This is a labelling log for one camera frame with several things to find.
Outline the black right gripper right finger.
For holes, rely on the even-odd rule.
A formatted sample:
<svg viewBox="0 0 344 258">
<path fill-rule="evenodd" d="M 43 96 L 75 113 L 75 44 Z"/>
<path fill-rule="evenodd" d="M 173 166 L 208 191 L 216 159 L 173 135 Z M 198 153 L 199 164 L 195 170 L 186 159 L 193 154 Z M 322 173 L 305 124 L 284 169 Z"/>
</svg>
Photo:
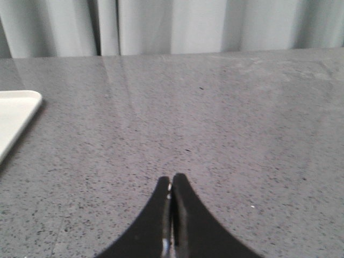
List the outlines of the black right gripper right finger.
<svg viewBox="0 0 344 258">
<path fill-rule="evenodd" d="M 173 177 L 171 204 L 177 257 L 259 257 L 210 213 L 185 174 Z"/>
</svg>

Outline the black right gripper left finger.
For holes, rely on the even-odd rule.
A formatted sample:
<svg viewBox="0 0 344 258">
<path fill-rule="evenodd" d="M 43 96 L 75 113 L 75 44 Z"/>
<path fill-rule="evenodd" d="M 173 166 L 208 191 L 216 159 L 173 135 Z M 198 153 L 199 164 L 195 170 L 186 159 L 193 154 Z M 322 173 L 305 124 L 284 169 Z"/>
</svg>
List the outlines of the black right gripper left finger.
<svg viewBox="0 0 344 258">
<path fill-rule="evenodd" d="M 170 179 L 162 176 L 129 228 L 98 257 L 170 256 Z"/>
</svg>

